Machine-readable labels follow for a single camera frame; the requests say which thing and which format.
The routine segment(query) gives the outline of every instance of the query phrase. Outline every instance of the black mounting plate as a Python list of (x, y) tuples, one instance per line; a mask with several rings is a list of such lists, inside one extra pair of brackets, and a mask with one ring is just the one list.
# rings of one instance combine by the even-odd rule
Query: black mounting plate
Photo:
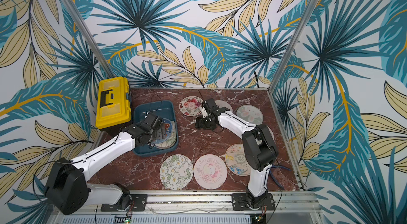
[[(130, 194), (131, 200), (134, 201), (134, 206), (131, 209), (132, 212), (144, 212), (147, 203), (147, 194)], [(100, 208), (101, 212), (118, 212), (123, 210), (118, 210), (115, 205), (103, 204)]]
[[(247, 207), (246, 193), (233, 193), (231, 195), (231, 202), (233, 211), (253, 211), (253, 209)], [(273, 195), (267, 193), (266, 198), (262, 201), (262, 205), (267, 207), (267, 211), (274, 211), (276, 206)]]

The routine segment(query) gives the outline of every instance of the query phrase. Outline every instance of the round coaster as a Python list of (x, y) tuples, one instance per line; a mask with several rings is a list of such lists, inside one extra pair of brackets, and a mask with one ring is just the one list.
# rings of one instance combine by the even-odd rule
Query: round coaster
[(251, 105), (244, 105), (237, 109), (236, 115), (245, 121), (251, 122), (255, 125), (260, 125), (263, 122), (263, 114), (261, 111)]
[(186, 116), (195, 116), (201, 113), (199, 108), (202, 105), (203, 100), (197, 96), (189, 96), (181, 100), (180, 111)]
[(220, 157), (203, 155), (195, 163), (194, 177), (203, 188), (217, 189), (226, 181), (227, 168)]
[(225, 153), (227, 167), (238, 176), (249, 176), (250, 165), (246, 161), (245, 151), (242, 144), (235, 144), (229, 147)]
[(188, 157), (176, 154), (169, 156), (160, 168), (160, 180), (167, 189), (180, 190), (192, 179), (192, 161)]
[(219, 108), (226, 107), (227, 109), (229, 109), (233, 113), (233, 109), (231, 108), (231, 105), (229, 105), (229, 103), (227, 103), (226, 101), (215, 100), (215, 103)]

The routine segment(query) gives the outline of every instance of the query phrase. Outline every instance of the metal grate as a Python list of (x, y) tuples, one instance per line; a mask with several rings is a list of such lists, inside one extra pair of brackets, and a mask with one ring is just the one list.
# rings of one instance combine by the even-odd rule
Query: metal grate
[[(98, 224), (112, 224), (115, 215), (97, 216)], [(74, 215), (66, 216), (62, 224), (94, 224), (95, 216)], [(130, 223), (141, 224), (250, 224), (248, 215), (227, 215), (227, 214), (171, 214), (171, 215), (133, 215)]]

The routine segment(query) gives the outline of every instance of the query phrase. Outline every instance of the red marble table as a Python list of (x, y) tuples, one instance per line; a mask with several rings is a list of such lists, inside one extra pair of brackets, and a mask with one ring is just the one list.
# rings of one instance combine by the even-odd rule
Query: red marble table
[[(152, 157), (141, 158), (133, 152), (127, 152), (109, 165), (97, 172), (89, 183), (111, 184), (119, 182), (130, 190), (164, 190), (159, 177), (160, 166), (165, 159), (173, 154), (183, 154), (193, 163), (205, 154), (224, 155), (226, 150), (233, 144), (242, 143), (242, 140), (225, 129), (215, 133), (211, 130), (195, 129), (196, 117), (182, 115), (178, 109), (179, 102), (188, 96), (198, 96), (205, 99), (224, 100), (231, 105), (236, 113), (238, 107), (242, 105), (253, 105), (259, 108), (264, 116), (263, 123), (268, 125), (274, 133), (274, 139), (279, 150), (278, 161), (280, 165), (291, 168), (281, 131), (277, 125), (277, 120), (272, 110), (272, 106), (266, 90), (207, 90), (200, 89), (131, 89), (132, 109), (136, 106), (150, 102), (154, 94), (160, 95), (162, 100), (170, 100), (175, 107), (179, 143), (176, 150)], [(107, 137), (102, 140), (104, 143), (110, 140)], [(293, 171), (274, 168), (273, 175), (277, 181), (284, 186), (285, 190), (298, 190), (297, 181)], [(218, 190), (244, 191), (250, 176), (237, 176), (228, 170), (225, 183)], [(269, 178), (267, 187), (269, 190), (278, 190), (277, 185)], [(184, 190), (205, 190), (197, 184), (195, 178)]]

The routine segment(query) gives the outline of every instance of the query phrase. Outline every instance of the yellow toolbox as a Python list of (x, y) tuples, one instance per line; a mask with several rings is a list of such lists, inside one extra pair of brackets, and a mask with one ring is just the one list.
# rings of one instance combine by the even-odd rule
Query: yellow toolbox
[(127, 78), (109, 78), (99, 82), (96, 128), (111, 136), (131, 123), (131, 97)]

